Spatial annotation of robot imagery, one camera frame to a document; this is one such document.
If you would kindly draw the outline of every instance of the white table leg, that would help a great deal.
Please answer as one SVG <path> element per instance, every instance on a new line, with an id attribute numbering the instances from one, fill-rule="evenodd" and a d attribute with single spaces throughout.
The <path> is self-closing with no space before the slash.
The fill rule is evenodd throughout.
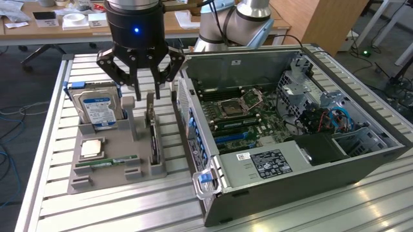
<path id="1" fill-rule="evenodd" d="M 379 45 L 379 43 L 382 42 L 382 40 L 385 39 L 389 31 L 391 30 L 394 24 L 398 22 L 399 18 L 402 17 L 402 15 L 405 14 L 406 10 L 410 7 L 403 5 L 399 9 L 399 11 L 395 13 L 395 15 L 393 16 L 391 21 L 389 22 L 387 26 L 385 27 L 383 31 L 381 32 L 379 36 L 377 37 L 375 41 L 374 41 L 374 46 L 377 47 Z"/>
<path id="2" fill-rule="evenodd" d="M 275 34 L 276 35 L 284 35 L 286 31 L 287 31 L 286 29 L 279 29 L 279 30 L 275 31 Z M 272 46 L 282 45 L 283 39 L 284 39 L 283 36 L 275 37 L 274 40 L 272 40 Z"/>
<path id="3" fill-rule="evenodd" d="M 409 59 L 409 57 L 413 55 L 413 43 L 410 44 L 410 46 L 409 46 L 409 48 L 406 49 L 406 51 L 403 52 L 403 54 L 401 54 L 401 56 L 399 56 L 399 58 L 398 58 L 398 60 L 395 61 L 395 65 L 397 66 L 402 66 L 405 63 L 406 63 L 406 61 L 407 61 L 407 59 Z"/>
<path id="4" fill-rule="evenodd" d="M 377 10 L 377 12 L 375 12 L 375 14 L 374 14 L 374 16 L 373 16 L 373 18 L 371 18 L 371 20 L 370 20 L 370 22 L 369 22 L 366 28 L 363 29 L 363 31 L 362 31 L 362 33 L 361 33 L 361 35 L 359 35 L 359 37 L 358 37 L 358 39 L 357 39 L 357 41 L 355 41 L 357 46 L 361 45 L 361 42 L 362 42 L 363 39 L 366 38 L 366 36 L 367 36 L 367 34 L 369 34 L 369 32 L 370 32 L 370 30 L 371 30 L 371 28 L 373 28 L 373 26 L 374 26 L 374 24 L 375 24 L 378 18 L 379 18 L 379 16 L 382 15 L 385 9 L 386 9 L 387 6 L 389 6 L 389 3 L 390 3 L 390 0 L 385 0 L 385 1 L 382 2 L 381 6 L 379 6 L 379 9 Z"/>

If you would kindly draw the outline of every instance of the side panel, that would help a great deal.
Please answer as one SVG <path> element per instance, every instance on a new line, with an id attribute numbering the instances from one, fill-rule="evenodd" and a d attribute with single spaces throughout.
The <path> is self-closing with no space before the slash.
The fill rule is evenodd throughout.
<path id="1" fill-rule="evenodd" d="M 218 196 L 206 213 L 206 227 L 358 182 L 375 168 L 405 152 L 406 149 L 401 148 L 389 154 L 363 157 Z"/>

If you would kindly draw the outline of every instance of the white label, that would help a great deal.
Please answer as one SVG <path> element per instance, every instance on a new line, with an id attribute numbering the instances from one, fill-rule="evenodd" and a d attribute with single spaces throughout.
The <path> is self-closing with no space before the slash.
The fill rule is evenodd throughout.
<path id="1" fill-rule="evenodd" d="M 116 122 L 113 110 L 109 109 L 109 98 L 84 99 L 83 104 L 91 123 L 97 127 L 111 126 Z"/>
<path id="2" fill-rule="evenodd" d="M 252 119 L 247 119 L 247 120 L 243 121 L 244 124 L 248 124 L 248 123 L 251 123 L 251 122 L 256 122 L 256 119 L 252 118 Z"/>
<path id="3" fill-rule="evenodd" d="M 227 125 L 224 125 L 224 128 L 227 128 L 227 127 L 235 127 L 235 126 L 240 126 L 242 125 L 242 123 L 239 122 L 239 123 L 234 123 L 234 124 L 227 124 Z"/>
<path id="4" fill-rule="evenodd" d="M 19 27 L 24 27 L 28 25 L 27 22 L 23 22 L 23 23 L 5 23 L 4 24 L 6 26 L 6 28 L 19 28 Z"/>
<path id="5" fill-rule="evenodd" d="M 236 158 L 238 158 L 239 161 L 242 161 L 242 160 L 250 159 L 251 155 L 250 155 L 248 152 L 246 152 L 246 153 L 242 153 L 242 154 L 236 154 Z"/>
<path id="6" fill-rule="evenodd" d="M 101 163 L 101 164 L 91 165 L 91 168 L 107 167 L 107 166 L 111 166 L 111 165 L 112 165 L 112 163 Z"/>
<path id="7" fill-rule="evenodd" d="M 47 28 L 47 27 L 56 27 L 59 26 L 59 21 L 57 19 L 44 19 L 44 20 L 37 20 L 36 19 L 36 24 L 37 24 L 37 27 L 40 28 Z"/>
<path id="8" fill-rule="evenodd" d="M 120 162 L 124 162 L 125 160 L 129 160 L 131 157 L 128 158 L 124 158 L 124 159 L 112 159 L 113 163 L 120 163 Z"/>
<path id="9" fill-rule="evenodd" d="M 111 33 L 109 32 L 96 32 L 92 35 L 111 35 Z"/>
<path id="10" fill-rule="evenodd" d="M 240 60 L 232 60 L 231 65 L 240 65 Z"/>

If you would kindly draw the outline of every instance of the gray carpet floor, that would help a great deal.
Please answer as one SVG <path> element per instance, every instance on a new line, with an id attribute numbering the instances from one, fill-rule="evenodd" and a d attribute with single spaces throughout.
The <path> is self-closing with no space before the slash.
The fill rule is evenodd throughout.
<path id="1" fill-rule="evenodd" d="M 371 14 L 359 18 L 354 26 L 354 31 L 357 33 L 361 33 L 370 19 Z M 385 21 L 381 20 L 374 26 L 363 44 L 359 46 L 361 50 L 369 46 L 370 40 L 383 23 Z M 389 74 L 395 73 L 399 70 L 399 67 L 394 66 L 394 62 L 411 42 L 413 35 L 399 28 L 393 28 L 387 38 L 379 46 L 382 53 L 377 54 L 375 52 L 371 52 L 373 54 L 367 59 L 371 62 L 377 62 Z M 97 49 L 107 49 L 109 47 L 111 43 L 97 43 Z M 32 52 L 39 48 L 39 46 L 28 46 L 28 48 L 29 52 Z M 63 45 L 61 48 L 67 53 L 72 54 L 97 52 L 96 49 L 89 48 L 87 43 L 67 44 Z M 16 46 L 10 46 L 6 53 L 0 56 L 0 108 L 29 105 L 35 102 L 48 101 L 51 98 L 60 65 L 60 53 L 52 49 L 41 54 L 41 56 L 31 62 L 31 65 L 35 68 L 32 73 L 25 73 L 20 67 L 20 61 L 28 54 L 28 52 L 19 51 Z M 354 58 L 349 55 L 349 53 L 339 53 L 335 58 L 349 71 L 354 71 L 369 65 L 367 62 Z M 386 77 L 382 73 L 375 73 L 374 66 L 359 71 L 357 76 L 366 84 L 374 87 L 382 88 L 386 85 Z M 413 77 L 413 67 L 410 67 L 407 71 L 407 76 L 410 78 Z M 47 106 L 43 105 L 35 109 L 31 109 L 28 113 L 43 111 L 45 109 Z M 21 119 L 21 115 L 13 115 L 8 118 Z M 16 167 L 21 180 L 21 193 L 15 198 L 13 204 L 0 209 L 0 232 L 9 232 L 15 229 L 20 210 L 19 202 L 23 200 L 24 196 L 44 119 L 45 114 L 27 116 L 24 120 L 24 132 L 12 142 L 4 145 L 9 155 L 16 161 Z M 15 126 L 15 124 L 15 122 L 0 120 L 0 135 L 2 135 Z M 5 166 L 2 165 L 0 166 L 0 175 L 4 171 Z M 10 172 L 0 181 L 0 202 L 6 201 L 6 199 L 15 194 L 16 189 L 16 178 Z"/>

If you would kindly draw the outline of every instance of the barcode sticker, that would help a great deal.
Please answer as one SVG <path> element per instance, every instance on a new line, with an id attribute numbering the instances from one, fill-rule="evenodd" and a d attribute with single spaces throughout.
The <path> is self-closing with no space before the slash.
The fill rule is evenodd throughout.
<path id="1" fill-rule="evenodd" d="M 242 154 L 236 154 L 236 158 L 238 158 L 239 161 L 242 161 L 242 160 L 250 159 L 251 155 L 250 155 L 248 152 L 246 152 L 246 153 L 242 153 Z"/>

